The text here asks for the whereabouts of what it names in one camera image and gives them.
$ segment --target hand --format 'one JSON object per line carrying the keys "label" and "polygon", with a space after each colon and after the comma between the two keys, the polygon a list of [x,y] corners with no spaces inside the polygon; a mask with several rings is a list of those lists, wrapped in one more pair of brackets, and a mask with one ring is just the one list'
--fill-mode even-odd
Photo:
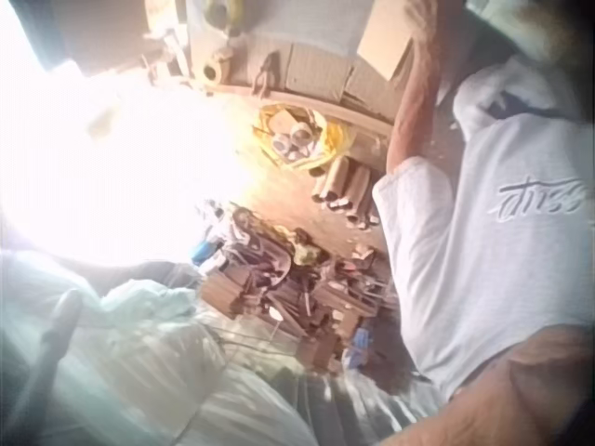
{"label": "hand", "polygon": [[433,42],[438,33],[439,0],[405,0],[404,17],[416,43]]}

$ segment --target yellow plastic bag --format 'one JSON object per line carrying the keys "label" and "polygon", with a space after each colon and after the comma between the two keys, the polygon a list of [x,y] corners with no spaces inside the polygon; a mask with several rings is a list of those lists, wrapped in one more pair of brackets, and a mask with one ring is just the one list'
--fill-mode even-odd
{"label": "yellow plastic bag", "polygon": [[301,107],[294,107],[284,104],[273,104],[262,107],[258,113],[256,124],[252,127],[252,133],[265,155],[278,167],[292,170],[310,170],[333,161],[334,158],[345,153],[355,139],[355,132],[348,126],[339,123],[329,123],[317,111],[309,111],[313,121],[322,129],[316,142],[319,150],[315,156],[302,158],[294,162],[289,161],[283,155],[278,153],[272,146],[273,132],[269,128],[269,120],[282,110],[288,112],[300,111],[304,113]]}

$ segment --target white plastic sheet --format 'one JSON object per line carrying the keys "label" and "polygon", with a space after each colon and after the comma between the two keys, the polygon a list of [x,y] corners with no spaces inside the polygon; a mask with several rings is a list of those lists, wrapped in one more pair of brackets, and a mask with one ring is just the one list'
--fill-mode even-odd
{"label": "white plastic sheet", "polygon": [[316,444],[283,397],[227,365],[198,317],[188,316],[192,290],[129,282],[100,299],[46,257],[3,253],[1,328],[28,363],[49,311],[72,288],[85,296],[85,310],[54,398],[87,434],[114,446]]}

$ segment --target cardboard sheet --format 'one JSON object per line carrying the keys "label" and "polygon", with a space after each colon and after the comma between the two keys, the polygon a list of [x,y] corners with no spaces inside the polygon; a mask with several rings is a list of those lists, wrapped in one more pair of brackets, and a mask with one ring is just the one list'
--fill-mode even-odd
{"label": "cardboard sheet", "polygon": [[376,0],[357,54],[389,81],[394,75],[410,33],[403,18],[404,0]]}

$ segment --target person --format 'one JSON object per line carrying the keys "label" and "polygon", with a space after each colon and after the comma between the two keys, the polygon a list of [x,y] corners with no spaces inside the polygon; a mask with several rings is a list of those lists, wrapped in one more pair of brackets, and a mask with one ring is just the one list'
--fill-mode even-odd
{"label": "person", "polygon": [[374,187],[403,341],[450,402],[386,444],[551,444],[592,389],[593,125],[522,58],[473,74],[455,197],[422,152],[453,4],[406,4],[414,62]]}

